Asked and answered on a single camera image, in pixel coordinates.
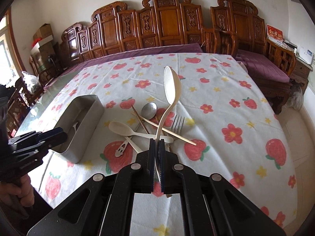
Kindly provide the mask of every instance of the finger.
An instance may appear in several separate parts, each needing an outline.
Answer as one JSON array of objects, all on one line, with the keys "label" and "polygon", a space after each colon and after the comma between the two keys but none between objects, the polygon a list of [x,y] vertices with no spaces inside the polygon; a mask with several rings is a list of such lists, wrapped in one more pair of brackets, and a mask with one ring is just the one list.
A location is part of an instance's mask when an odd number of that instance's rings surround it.
[{"label": "finger", "polygon": [[30,192],[31,188],[31,179],[30,177],[26,178],[26,181],[21,186],[21,193],[18,195],[19,198],[26,196]]},{"label": "finger", "polygon": [[29,193],[24,196],[23,198],[21,198],[20,202],[21,205],[24,207],[31,207],[32,205],[34,205],[34,189],[33,187],[31,187]]},{"label": "finger", "polygon": [[20,179],[21,184],[24,184],[24,182],[26,182],[27,180],[31,181],[31,178],[29,177],[28,174],[22,176],[21,179]]},{"label": "finger", "polygon": [[2,194],[2,195],[5,195],[5,194],[19,195],[19,194],[21,194],[21,188],[17,187],[14,184],[1,183],[0,194]]}]

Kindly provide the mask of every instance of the glass tabletop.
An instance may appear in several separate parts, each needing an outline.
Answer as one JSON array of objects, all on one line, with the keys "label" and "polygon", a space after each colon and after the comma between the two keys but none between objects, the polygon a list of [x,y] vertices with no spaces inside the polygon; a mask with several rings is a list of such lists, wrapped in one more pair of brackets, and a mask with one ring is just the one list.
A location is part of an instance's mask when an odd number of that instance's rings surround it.
[{"label": "glass tabletop", "polygon": [[25,117],[15,136],[25,134],[30,131],[36,131],[40,116],[44,113],[49,104],[54,100],[57,94],[75,77],[79,71],[72,72],[60,76],[56,82],[51,85],[48,90],[32,107],[28,115]]}]

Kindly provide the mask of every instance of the white floral tablecloth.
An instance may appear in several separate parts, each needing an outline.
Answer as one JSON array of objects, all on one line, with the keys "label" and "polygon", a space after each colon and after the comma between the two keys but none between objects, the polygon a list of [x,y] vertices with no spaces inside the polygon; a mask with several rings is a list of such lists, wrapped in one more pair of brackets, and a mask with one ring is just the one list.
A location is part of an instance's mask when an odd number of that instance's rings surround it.
[{"label": "white floral tablecloth", "polygon": [[[78,164],[51,151],[44,164],[30,173],[34,187],[56,207],[95,173],[117,173],[135,160],[128,146],[116,158],[124,139],[108,129],[118,120],[135,128],[131,105],[141,108],[154,101],[163,113],[168,106],[163,86],[165,66],[182,82],[182,96],[174,115],[185,116],[181,140],[172,144],[181,163],[196,173],[220,173],[279,226],[296,217],[297,186],[289,146],[267,100],[240,65],[227,55],[178,53],[132,57],[82,70],[65,86],[40,118],[38,131],[54,127],[77,96],[97,94],[105,111]],[[143,150],[148,139],[134,137]],[[183,235],[180,198],[166,198],[155,183],[151,195],[135,195],[130,235]]]}]

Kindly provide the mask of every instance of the silver screw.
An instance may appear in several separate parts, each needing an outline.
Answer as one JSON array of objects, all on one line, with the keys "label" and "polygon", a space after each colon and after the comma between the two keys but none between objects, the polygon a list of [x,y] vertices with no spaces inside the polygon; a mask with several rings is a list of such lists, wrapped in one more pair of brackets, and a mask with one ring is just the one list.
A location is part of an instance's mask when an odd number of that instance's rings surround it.
[{"label": "silver screw", "polygon": [[94,181],[101,181],[102,179],[103,179],[103,175],[101,175],[101,174],[95,174],[93,176]]},{"label": "silver screw", "polygon": [[175,170],[183,170],[184,169],[184,166],[182,164],[175,164],[174,165],[174,169]]},{"label": "silver screw", "polygon": [[131,164],[131,168],[133,170],[138,170],[141,168],[141,165],[139,163],[133,163],[133,164]]},{"label": "silver screw", "polygon": [[213,181],[221,181],[222,176],[219,175],[219,174],[213,174],[213,175],[211,176],[211,178],[212,178]]}]

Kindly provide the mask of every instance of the beige plastic spoon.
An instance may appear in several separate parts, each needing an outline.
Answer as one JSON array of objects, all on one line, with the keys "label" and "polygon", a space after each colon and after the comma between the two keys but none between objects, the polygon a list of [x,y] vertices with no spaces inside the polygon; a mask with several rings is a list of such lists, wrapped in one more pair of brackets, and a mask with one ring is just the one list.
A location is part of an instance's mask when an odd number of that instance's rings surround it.
[{"label": "beige plastic spoon", "polygon": [[155,135],[155,148],[158,149],[158,143],[161,136],[162,127],[164,122],[171,112],[171,110],[176,106],[179,101],[179,98],[182,95],[182,84],[177,73],[171,69],[169,66],[166,66],[164,69],[164,90],[168,103],[170,106],[164,112],[160,123],[158,124],[157,133]]},{"label": "beige plastic spoon", "polygon": [[[144,134],[144,133],[138,133],[138,132],[134,132],[132,130],[132,128],[130,128],[128,125],[122,123],[122,122],[119,122],[119,121],[113,121],[109,124],[109,129],[116,133],[116,134],[119,134],[121,136],[142,136],[142,137],[145,137],[145,138],[155,138],[155,135],[152,135],[152,134]],[[164,139],[164,141],[166,143],[173,143],[174,139],[170,136],[161,136],[161,138]]]}]

